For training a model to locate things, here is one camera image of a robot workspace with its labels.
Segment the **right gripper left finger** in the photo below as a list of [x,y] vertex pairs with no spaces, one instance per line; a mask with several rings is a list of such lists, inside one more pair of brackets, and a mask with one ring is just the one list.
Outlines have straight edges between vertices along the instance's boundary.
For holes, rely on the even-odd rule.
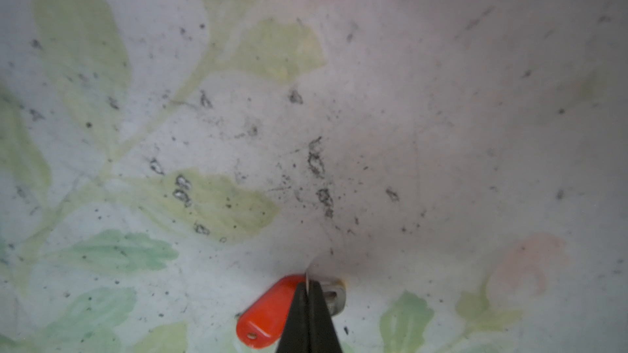
[[276,353],[309,353],[307,284],[297,285]]

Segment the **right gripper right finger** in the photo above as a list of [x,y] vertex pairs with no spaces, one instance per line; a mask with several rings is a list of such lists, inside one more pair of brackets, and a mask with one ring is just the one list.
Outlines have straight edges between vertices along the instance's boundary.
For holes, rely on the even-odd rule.
[[315,280],[308,282],[307,300],[308,351],[310,353],[342,353],[343,350],[319,282]]

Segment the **red key tag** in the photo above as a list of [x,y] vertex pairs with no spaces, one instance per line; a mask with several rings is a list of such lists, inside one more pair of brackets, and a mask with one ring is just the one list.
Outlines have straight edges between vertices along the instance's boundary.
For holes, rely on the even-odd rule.
[[297,286],[305,280],[305,275],[279,279],[240,316],[235,332],[245,346],[260,350],[279,340]]

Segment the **small silver key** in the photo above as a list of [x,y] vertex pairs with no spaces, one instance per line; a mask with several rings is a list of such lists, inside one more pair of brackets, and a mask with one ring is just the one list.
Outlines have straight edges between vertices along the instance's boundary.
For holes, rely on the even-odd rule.
[[325,305],[332,317],[339,315],[346,306],[347,291],[341,279],[324,279],[319,281]]

